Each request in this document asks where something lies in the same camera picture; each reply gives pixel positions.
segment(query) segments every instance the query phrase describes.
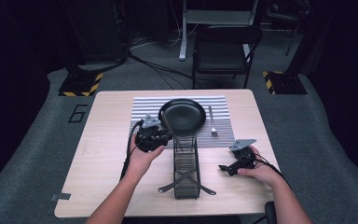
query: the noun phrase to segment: dark background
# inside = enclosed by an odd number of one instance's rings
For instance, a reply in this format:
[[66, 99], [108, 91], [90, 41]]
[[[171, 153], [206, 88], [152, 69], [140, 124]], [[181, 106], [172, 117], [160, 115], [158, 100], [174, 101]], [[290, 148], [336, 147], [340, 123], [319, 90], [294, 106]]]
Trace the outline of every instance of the dark background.
[[[131, 3], [135, 4], [136, 1], [127, 2], [129, 4], [124, 10], [128, 14], [123, 15], [119, 13], [123, 8], [112, 13], [111, 8], [102, 7], [111, 7], [115, 1], [92, 1], [95, 4], [92, 9], [99, 10], [102, 16], [78, 19], [88, 21], [88, 25], [100, 24], [95, 35], [106, 34], [108, 30], [115, 41], [112, 43], [99, 39], [95, 46], [85, 46], [84, 40], [79, 39], [77, 32], [87, 34], [89, 27], [83, 29], [81, 24], [74, 27], [71, 20], [76, 16], [71, 16], [71, 13], [90, 6], [81, 8], [79, 3], [75, 8], [71, 1], [59, 0], [0, 0], [0, 172], [46, 100], [49, 90], [47, 74], [65, 67], [63, 52], [70, 52], [70, 55], [66, 56], [66, 59], [70, 58], [67, 62], [77, 64], [84, 64], [92, 59], [101, 62], [125, 57], [121, 47], [123, 44], [130, 44], [131, 32], [127, 33], [128, 29], [131, 26], [143, 26], [131, 24], [137, 20], [136, 16], [141, 14], [130, 15], [128, 9], [133, 7]], [[173, 2], [181, 23], [182, 6], [178, 3], [181, 1]], [[208, 7], [248, 7], [239, 2], [241, 1], [212, 1]], [[156, 3], [160, 5], [148, 10], [165, 18], [163, 23], [166, 25], [161, 26], [160, 31], [165, 29], [169, 32], [175, 29], [172, 17], [168, 16], [171, 7], [169, 1], [159, 0], [154, 4]], [[194, 8], [200, 6], [198, 1], [194, 1], [193, 6], [190, 4], [190, 7]], [[358, 165], [358, 1], [338, 1], [330, 11], [334, 14], [334, 19], [325, 46], [320, 48], [321, 60], [315, 72], [309, 74], [309, 79], [324, 102], [333, 133], [350, 159]], [[321, 155], [321, 160], [333, 159]]]

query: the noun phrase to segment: black and white striped cloth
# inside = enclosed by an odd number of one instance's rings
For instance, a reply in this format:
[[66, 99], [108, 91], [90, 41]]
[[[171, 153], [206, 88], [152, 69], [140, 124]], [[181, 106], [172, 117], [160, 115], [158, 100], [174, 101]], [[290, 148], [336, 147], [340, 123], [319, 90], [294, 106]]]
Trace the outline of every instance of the black and white striped cloth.
[[[162, 106], [173, 99], [191, 99], [198, 102], [206, 112], [205, 124], [197, 132], [198, 148], [231, 147], [235, 141], [228, 113], [227, 101], [224, 95], [217, 96], [169, 96], [169, 97], [135, 97], [132, 105], [131, 126], [147, 114], [158, 118]], [[212, 107], [214, 127], [218, 135], [212, 135], [211, 117], [208, 106]], [[166, 146], [172, 148], [172, 141]]]

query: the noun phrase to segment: metal stand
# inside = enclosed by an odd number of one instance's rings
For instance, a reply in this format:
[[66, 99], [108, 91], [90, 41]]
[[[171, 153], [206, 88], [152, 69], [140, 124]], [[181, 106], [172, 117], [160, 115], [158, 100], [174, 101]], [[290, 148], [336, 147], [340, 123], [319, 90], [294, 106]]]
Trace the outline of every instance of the metal stand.
[[200, 187], [194, 183], [194, 181], [200, 183], [197, 134], [177, 134], [177, 137], [180, 143], [173, 139], [173, 181], [185, 173], [187, 178], [174, 187], [174, 195], [176, 199], [197, 199], [200, 196]]

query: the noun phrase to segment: black chair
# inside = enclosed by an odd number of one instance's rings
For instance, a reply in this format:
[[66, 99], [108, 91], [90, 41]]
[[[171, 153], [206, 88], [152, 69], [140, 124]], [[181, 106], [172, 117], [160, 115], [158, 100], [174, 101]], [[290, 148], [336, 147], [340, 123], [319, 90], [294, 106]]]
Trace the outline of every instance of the black chair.
[[[255, 26], [206, 26], [197, 31], [193, 51], [193, 89], [196, 74], [245, 75], [249, 78], [255, 49], [263, 33]], [[249, 52], [244, 52], [244, 45]]]
[[256, 220], [253, 224], [258, 224], [262, 222], [264, 219], [267, 220], [268, 224], [277, 224], [277, 216], [275, 212], [274, 202], [267, 202], [266, 205], [264, 206], [264, 209], [266, 211], [266, 214], [263, 217]]
[[272, 1], [268, 1], [266, 7], [266, 18], [271, 22], [275, 22], [279, 25], [287, 26], [287, 28], [292, 29], [289, 47], [287, 48], [286, 55], [289, 54], [290, 49], [295, 41], [298, 28], [301, 24], [301, 17], [298, 10], [290, 2], [284, 2], [280, 4], [273, 4]]

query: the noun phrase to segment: person's right hand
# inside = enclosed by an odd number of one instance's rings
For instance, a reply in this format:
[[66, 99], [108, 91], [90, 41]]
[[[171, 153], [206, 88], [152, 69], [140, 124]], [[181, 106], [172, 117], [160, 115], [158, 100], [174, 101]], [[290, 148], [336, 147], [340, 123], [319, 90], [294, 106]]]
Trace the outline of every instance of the person's right hand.
[[156, 148], [154, 151], [143, 152], [135, 144], [134, 134], [131, 138], [131, 157], [129, 168], [127, 169], [126, 175], [131, 175], [137, 179], [141, 179], [142, 176], [147, 172], [152, 161], [161, 154], [164, 150], [164, 146]]
[[[258, 150], [252, 146], [250, 146], [250, 148], [256, 155], [256, 158], [259, 160], [262, 160], [259, 156], [260, 154], [259, 154]], [[280, 175], [278, 175], [274, 170], [272, 170], [269, 166], [267, 166], [266, 164], [264, 164], [261, 161], [255, 162], [254, 169], [245, 169], [245, 168], [238, 169], [238, 175], [253, 176], [258, 181], [266, 183], [270, 187], [272, 187], [272, 185], [274, 185], [275, 183], [283, 180]]]

